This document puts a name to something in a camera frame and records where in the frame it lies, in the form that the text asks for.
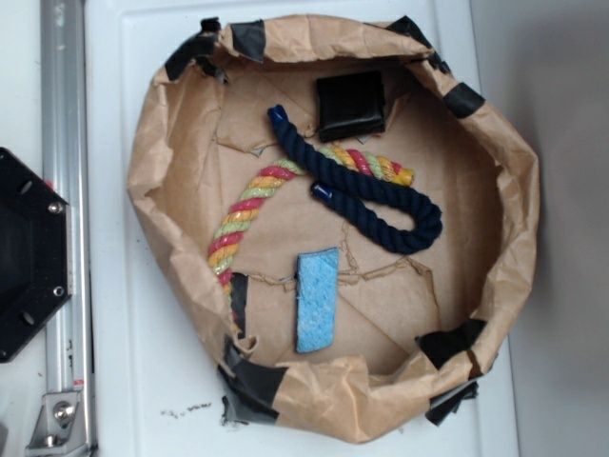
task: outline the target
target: black wallet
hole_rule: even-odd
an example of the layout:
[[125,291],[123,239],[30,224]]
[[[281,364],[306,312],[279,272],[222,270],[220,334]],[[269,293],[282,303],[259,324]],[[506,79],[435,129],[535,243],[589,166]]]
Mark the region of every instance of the black wallet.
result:
[[380,71],[317,80],[320,139],[327,141],[384,131],[384,90]]

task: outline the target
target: screw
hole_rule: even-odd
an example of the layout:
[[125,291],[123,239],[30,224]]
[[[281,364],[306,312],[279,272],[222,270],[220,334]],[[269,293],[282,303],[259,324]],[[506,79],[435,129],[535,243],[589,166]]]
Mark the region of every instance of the screw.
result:
[[53,202],[49,205],[49,212],[51,214],[61,214],[64,212],[64,206],[59,202]]
[[44,447],[56,447],[58,443],[57,435],[54,434],[45,436],[42,442]]
[[60,424],[69,422],[74,417],[75,412],[76,408],[68,402],[59,402],[53,408],[53,416]]

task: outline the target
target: rope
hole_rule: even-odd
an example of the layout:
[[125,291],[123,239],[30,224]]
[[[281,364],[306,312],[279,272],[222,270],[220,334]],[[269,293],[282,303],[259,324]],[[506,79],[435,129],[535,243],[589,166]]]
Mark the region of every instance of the rope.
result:
[[[317,153],[298,134],[281,105],[270,109],[268,115],[287,156],[320,180],[321,184],[312,188],[313,195],[349,220],[363,235],[390,252],[404,255],[429,248],[440,236],[442,212],[426,195],[409,187],[374,179],[363,172],[354,172],[353,167],[339,166],[335,160]],[[367,209],[360,199],[410,214],[415,228],[400,230],[389,226],[374,211]]]
[[[342,167],[358,170],[369,176],[378,176],[379,179],[400,186],[410,186],[414,181],[412,169],[405,169],[386,157],[377,157],[369,152],[359,152],[356,149],[344,150],[338,147],[321,148],[320,153]],[[280,159],[270,167],[262,169],[249,182],[246,190],[239,197],[239,201],[230,207],[228,216],[214,233],[207,259],[225,289],[225,295],[231,293],[232,270],[230,267],[233,263],[233,256],[244,238],[244,233],[258,216],[258,209],[286,181],[303,174],[306,174],[306,171],[295,162]]]

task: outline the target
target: blue sponge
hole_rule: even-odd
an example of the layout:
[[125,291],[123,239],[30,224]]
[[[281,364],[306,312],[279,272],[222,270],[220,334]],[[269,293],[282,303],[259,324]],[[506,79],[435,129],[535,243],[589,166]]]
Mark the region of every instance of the blue sponge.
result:
[[299,254],[298,352],[311,352],[332,344],[338,273],[338,248]]

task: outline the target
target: brown paper bag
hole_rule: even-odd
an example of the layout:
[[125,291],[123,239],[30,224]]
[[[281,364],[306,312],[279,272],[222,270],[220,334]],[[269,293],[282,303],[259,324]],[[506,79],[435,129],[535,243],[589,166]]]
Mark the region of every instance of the brown paper bag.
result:
[[[202,25],[154,76],[128,191],[219,368],[227,417],[354,443],[426,411],[438,423],[445,415],[438,405],[475,391],[531,290],[536,155],[453,78],[408,18],[388,29],[317,15]],[[260,209],[233,256],[247,283],[238,338],[207,250],[250,179],[284,156],[266,110],[284,105],[319,146],[315,81],[368,70],[383,75],[387,131],[363,146],[335,144],[414,169],[416,189],[442,209],[443,233],[412,256],[389,253],[313,201],[313,178],[293,179]],[[396,227],[412,227],[406,215],[369,206]],[[330,247],[341,254],[334,343],[300,354],[296,258]]]

